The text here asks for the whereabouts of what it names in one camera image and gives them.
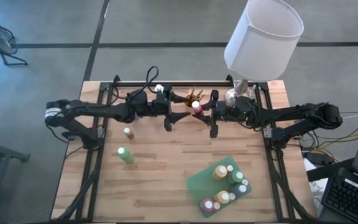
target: gray floor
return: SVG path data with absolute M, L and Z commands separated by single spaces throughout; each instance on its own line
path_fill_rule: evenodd
M 358 42 L 358 0 L 287 0 L 305 23 L 301 42 Z M 0 0 L 0 24 L 21 44 L 92 43 L 103 0 Z M 227 42 L 245 0 L 111 0 L 101 43 Z M 98 49 L 91 80 L 143 80 L 151 65 L 159 80 L 221 80 L 223 48 Z M 0 223 L 49 218 L 65 145 L 44 125 L 45 103 L 77 99 L 90 49 L 19 49 L 27 68 L 0 60 L 0 145 L 31 152 L 12 162 L 0 195 Z M 285 81 L 291 105 L 329 101 L 358 111 L 358 47 L 297 47 Z M 320 136 L 344 136 L 358 127 L 345 119 Z M 338 159 L 352 157 L 358 141 L 334 144 Z

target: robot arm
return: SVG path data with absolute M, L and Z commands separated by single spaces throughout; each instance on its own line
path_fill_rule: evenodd
M 260 108 L 254 100 L 244 96 L 238 97 L 235 105 L 229 107 L 226 106 L 224 101 L 218 101 L 218 95 L 218 91 L 213 90 L 209 102 L 201 106 L 203 110 L 211 110 L 211 116 L 193 115 L 211 126 L 211 138 L 218 135 L 216 121 L 235 121 L 245 128 L 259 131 L 273 122 L 301 120 L 287 128 L 264 130 L 265 137 L 272 139 L 273 146 L 282 149 L 294 136 L 305 134 L 317 128 L 335 129 L 343 122 L 338 107 L 329 103 L 317 105 L 307 103 L 301 106 L 267 110 Z
M 87 103 L 80 100 L 58 100 L 47 103 L 45 112 L 45 124 L 51 127 L 63 127 L 68 132 L 62 135 L 70 139 L 78 136 L 84 143 L 85 149 L 96 149 L 99 146 L 98 131 L 95 128 L 87 128 L 75 120 L 78 116 L 98 116 L 113 118 L 118 122 L 131 123 L 136 117 L 165 115 L 164 127 L 167 131 L 172 130 L 175 124 L 190 113 L 171 112 L 171 102 L 183 103 L 187 98 L 177 96 L 172 92 L 170 85 L 161 86 L 160 91 L 151 102 L 147 101 L 145 91 L 133 91 L 126 97 L 125 103 L 117 105 L 101 105 Z

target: computer keyboard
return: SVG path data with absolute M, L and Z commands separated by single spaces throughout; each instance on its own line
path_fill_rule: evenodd
M 340 168 L 329 178 L 321 203 L 358 223 L 358 176 Z

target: green plastic tray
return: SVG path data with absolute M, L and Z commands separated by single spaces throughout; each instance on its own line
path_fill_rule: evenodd
M 219 166 L 219 165 L 224 165 L 224 166 L 232 165 L 234 170 L 240 170 L 240 168 L 237 166 L 236 162 L 234 161 L 233 157 L 227 156 L 226 158 L 222 159 L 221 161 L 211 165 L 209 168 L 207 168 L 207 169 L 199 172 L 198 174 L 190 177 L 186 181 L 186 184 L 187 184 L 187 187 L 190 190 L 191 196 L 194 198 L 194 200 L 196 200 L 197 207 L 199 208 L 199 210 L 201 211 L 203 216 L 206 217 L 206 218 L 209 218 L 210 216 L 212 216 L 215 213 L 219 212 L 220 210 L 226 208 L 231 203 L 235 202 L 237 199 L 240 198 L 240 197 L 236 197 L 235 200 L 233 200 L 233 201 L 231 201 L 229 203 L 221 204 L 221 208 L 219 210 L 216 210 L 216 211 L 204 212 L 200 208 L 200 203 L 205 198 L 210 198 L 210 199 L 213 200 L 214 196 L 218 192 L 220 192 L 221 190 L 225 190 L 227 192 L 230 192 L 232 187 L 235 186 L 235 184 L 231 184 L 229 182 L 229 177 L 228 176 L 224 177 L 222 180 L 214 180 L 212 178 L 213 170 L 215 170 L 215 168 L 217 166 Z M 250 183 L 248 182 L 247 191 L 246 191 L 246 193 L 244 195 L 249 194 L 251 192 L 251 190 L 252 190 L 252 187 L 251 187 Z

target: white lamp shade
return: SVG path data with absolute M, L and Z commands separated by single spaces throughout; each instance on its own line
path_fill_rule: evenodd
M 224 50 L 227 68 L 246 80 L 266 82 L 286 69 L 303 23 L 281 0 L 248 0 Z

